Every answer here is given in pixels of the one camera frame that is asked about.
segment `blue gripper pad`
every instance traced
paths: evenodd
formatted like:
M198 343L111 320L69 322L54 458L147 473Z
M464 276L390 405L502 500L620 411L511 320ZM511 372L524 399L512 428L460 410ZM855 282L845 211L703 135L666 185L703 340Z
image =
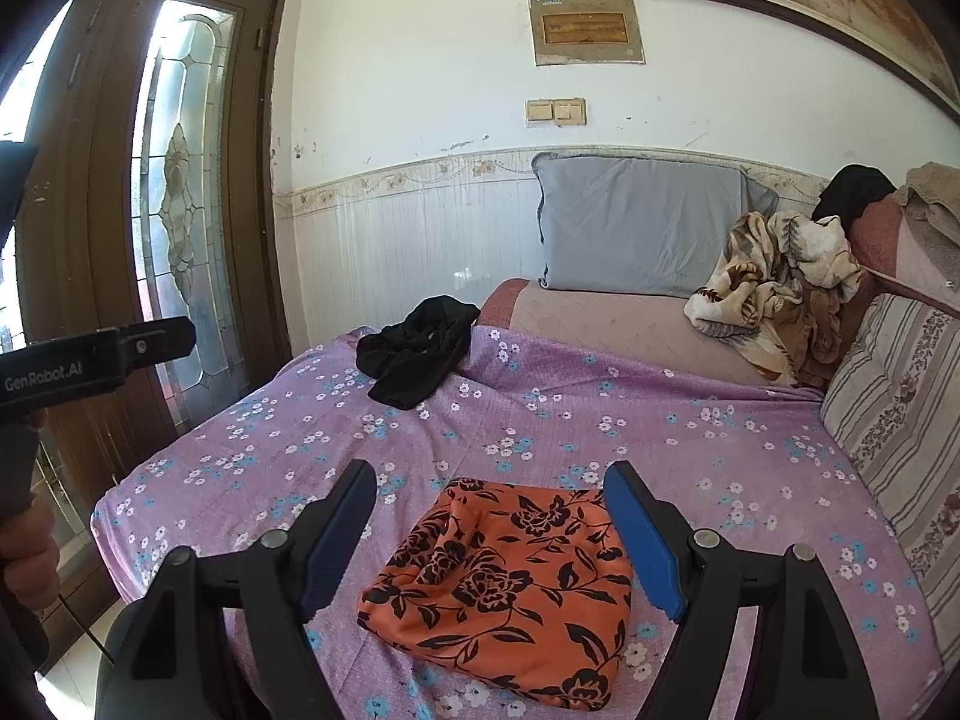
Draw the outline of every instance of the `blue gripper pad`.
M613 527L627 547L627 555L640 578L647 600L663 610L673 622L679 622L688 608L680 577L680 561L656 528L640 498L648 497L647 506L659 506L661 503L642 482L642 490L638 490L629 477L635 477L635 482L640 482L637 471L625 461L618 461L607 469L603 483L607 511Z
M329 511L329 519L326 519L325 512L320 510L325 524L305 554L304 584L298 603L302 621L309 621L317 610L328 607L333 601L374 504L376 473L366 461L354 460L330 490L330 495L301 512L296 523L307 514L310 506L323 506Z

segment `light switch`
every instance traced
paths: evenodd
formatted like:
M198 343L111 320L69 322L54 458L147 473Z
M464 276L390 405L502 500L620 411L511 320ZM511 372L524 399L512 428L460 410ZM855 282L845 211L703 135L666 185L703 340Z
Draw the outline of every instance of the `light switch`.
M527 122L552 122L551 100L527 100Z
M553 121L561 127L574 127L587 123L587 100L553 100Z

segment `tiled wall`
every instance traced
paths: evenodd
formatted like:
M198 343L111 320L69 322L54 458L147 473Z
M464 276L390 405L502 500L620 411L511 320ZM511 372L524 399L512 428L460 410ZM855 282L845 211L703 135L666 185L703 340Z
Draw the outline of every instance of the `tiled wall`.
M543 148L449 156L274 198L277 257L295 353L362 324L399 322L430 295L483 303L505 279L544 270L541 199L530 163ZM809 213L827 181L692 151L558 148L737 167Z

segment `decorative tile border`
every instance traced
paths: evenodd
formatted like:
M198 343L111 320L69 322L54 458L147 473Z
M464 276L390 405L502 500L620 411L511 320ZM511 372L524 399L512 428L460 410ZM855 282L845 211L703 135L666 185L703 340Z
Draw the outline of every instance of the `decorative tile border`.
M536 181L530 167L533 158L543 152L560 154L596 154L666 159L675 162L696 162L706 165L735 167L754 180L776 191L785 202L781 208L796 208L809 213L817 204L820 191L827 186L825 178L790 170L788 167L736 159L699 151L677 151L669 148L624 148L624 146L562 146L561 148L511 148L477 154L436 157L383 170L352 175L328 184L274 196L275 213L279 218L328 211L375 197L400 196L424 189L440 189L454 185L496 183L499 181Z

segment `floral blanket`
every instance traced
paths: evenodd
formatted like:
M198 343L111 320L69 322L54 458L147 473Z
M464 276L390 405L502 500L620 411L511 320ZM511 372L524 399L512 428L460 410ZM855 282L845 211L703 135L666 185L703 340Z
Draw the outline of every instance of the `floral blanket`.
M943 666L923 594L824 432L816 391L730 385L475 327L459 372L418 409L398 412L371 401L371 380L355 369L365 332L299 356L104 495L93 535L125 599L144 594L173 546L200 555L242 549L289 527L350 459L365 458L378 473L376 508L340 592L307 627L344 716L557 720L568 710L395 651L357 626L358 596L453 476L593 490L608 463L627 460L657 498L739 548L815 547L856 632L881 717L908 717L939 688ZM636 582L632 595L601 718L637 715L674 632ZM740 615L718 720L736 711L754 620ZM252 674L241 614L227 614L227 630Z

